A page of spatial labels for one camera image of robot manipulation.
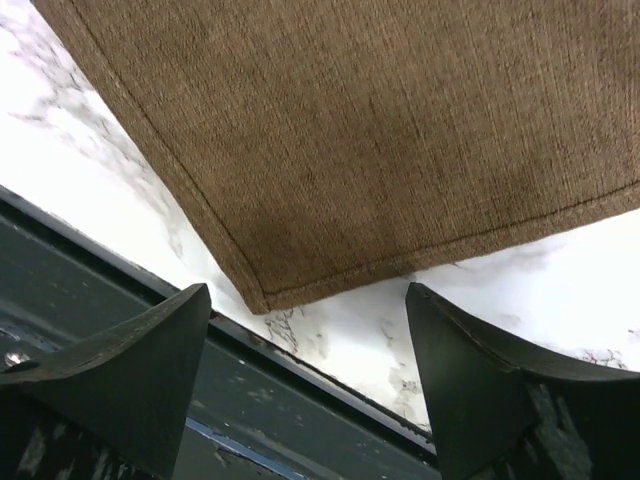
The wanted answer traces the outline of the brown cloth napkin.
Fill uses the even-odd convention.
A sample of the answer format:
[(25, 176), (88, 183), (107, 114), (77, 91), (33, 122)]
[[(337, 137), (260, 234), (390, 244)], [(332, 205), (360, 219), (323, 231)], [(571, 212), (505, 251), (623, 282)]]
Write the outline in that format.
[(639, 205), (635, 1), (40, 1), (255, 314)]

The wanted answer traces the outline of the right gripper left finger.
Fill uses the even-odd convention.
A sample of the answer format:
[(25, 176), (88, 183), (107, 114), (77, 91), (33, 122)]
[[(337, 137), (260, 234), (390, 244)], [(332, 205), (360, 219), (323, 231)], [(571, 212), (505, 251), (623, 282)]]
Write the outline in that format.
[(2, 478), (171, 478), (209, 317), (192, 285), (2, 372)]

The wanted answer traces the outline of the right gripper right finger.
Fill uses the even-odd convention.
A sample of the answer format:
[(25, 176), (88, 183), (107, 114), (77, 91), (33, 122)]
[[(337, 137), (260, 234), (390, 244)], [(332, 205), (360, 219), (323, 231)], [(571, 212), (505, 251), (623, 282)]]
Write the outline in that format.
[(639, 376), (540, 347), (413, 283), (410, 336), (446, 479), (635, 479)]

